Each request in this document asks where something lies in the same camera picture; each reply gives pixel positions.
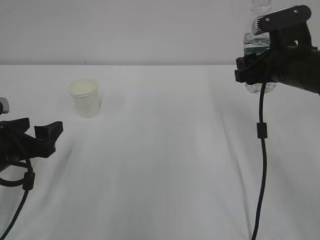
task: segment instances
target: cable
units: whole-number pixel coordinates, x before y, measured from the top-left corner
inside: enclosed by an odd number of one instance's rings
[[[267,86],[267,82],[270,75],[270,70],[272,66],[272,58],[270,58],[270,62],[267,65],[267,68],[265,70],[265,75],[261,87],[260,92],[260,99],[259,99],[259,123],[258,123],[258,138],[261,138],[261,148],[262,148],[262,179],[261,179],[261,188],[260,188],[260,194],[258,199],[258,204],[256,207],[256,213],[255,213],[255,223],[254,223],[254,230],[252,233],[251,240],[256,240],[258,229],[259,229],[259,222],[260,222],[260,214],[261,214],[261,208],[262,208],[262,202],[264,199],[265,189],[266,189],[266,179],[267,179],[267,150],[266,150],[266,140],[267,138],[267,124],[264,122],[264,96],[265,96],[265,90]]]
[[[27,168],[27,172],[26,174],[24,174],[24,178],[18,181],[7,181],[4,180],[2,178],[0,178],[0,184],[3,184],[4,186],[7,185],[14,185],[14,186],[19,186],[19,185],[23,185],[23,189],[24,189],[24,194],[23,197],[21,199],[21,202],[17,208],[17,210],[15,211],[15,214],[9,224],[9,226],[7,227],[7,229],[5,230],[5,232],[3,233],[3,235],[0,237],[0,240],[4,240],[6,238],[6,236],[9,234],[9,232],[11,231],[11,229],[13,228],[14,224],[17,221],[17,218],[27,200],[28,194],[29,194],[29,190],[33,188],[33,182],[32,184],[30,183],[30,181],[34,181],[34,172],[33,172],[33,167],[31,165],[31,161],[30,158],[25,150],[25,148],[22,146],[22,144],[19,142],[19,140],[17,139],[17,137],[11,133],[8,130],[5,130],[4,128],[0,129],[0,133],[3,133],[6,137],[8,137],[9,139],[11,139],[20,149],[21,155],[22,157],[25,159],[25,164],[26,166],[24,166],[25,168]]]
[[[8,235],[8,233],[10,232],[10,230],[12,229],[12,227],[14,226],[14,224],[16,223],[16,220],[17,220],[17,218],[18,218],[18,216],[19,216],[19,214],[20,214],[20,212],[21,212],[21,210],[22,210],[22,208],[23,208],[23,206],[24,206],[24,204],[25,204],[25,202],[26,202],[28,193],[29,193],[28,190],[24,191],[22,200],[21,200],[21,202],[20,202],[17,210],[15,211],[15,214],[14,214],[14,216],[13,216],[13,218],[12,218],[9,226],[8,226],[7,229],[5,230],[4,234],[0,237],[0,240],[4,240],[4,239],[6,238],[6,236]]]

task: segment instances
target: plastic water bottle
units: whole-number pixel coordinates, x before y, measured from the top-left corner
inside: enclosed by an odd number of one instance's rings
[[[265,15],[272,10],[271,0],[252,0],[252,8],[251,8],[251,18],[249,24],[247,26],[247,31],[244,34],[243,38],[243,51],[244,55],[249,55],[256,53],[257,55],[263,54],[266,50],[270,48],[270,37],[269,33],[263,33],[260,35],[252,34],[252,23],[261,15]],[[260,94],[262,83],[256,83],[253,85],[249,85],[245,83],[246,89],[254,94]],[[275,89],[275,82],[268,82],[265,87],[265,93],[271,92]]]

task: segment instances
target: table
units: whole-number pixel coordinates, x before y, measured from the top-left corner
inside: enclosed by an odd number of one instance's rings
[[[248,240],[262,175],[259,96],[233,65],[2,65],[1,120],[63,121],[56,152],[36,158],[8,240]],[[83,119],[68,84],[99,83]],[[278,84],[265,97],[268,172],[258,239],[320,236],[319,96]],[[28,134],[34,136],[31,128]],[[18,179],[24,170],[1,173]],[[0,188],[0,230],[23,191]]]

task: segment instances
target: paper cup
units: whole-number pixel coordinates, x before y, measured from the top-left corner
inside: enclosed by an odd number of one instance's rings
[[[99,114],[98,83],[92,78],[73,81],[68,88],[76,112],[83,118],[90,119]]]

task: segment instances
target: white wall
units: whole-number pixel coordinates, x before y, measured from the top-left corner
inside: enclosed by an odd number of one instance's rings
[[[234,64],[250,6],[251,0],[0,0],[0,64]]]

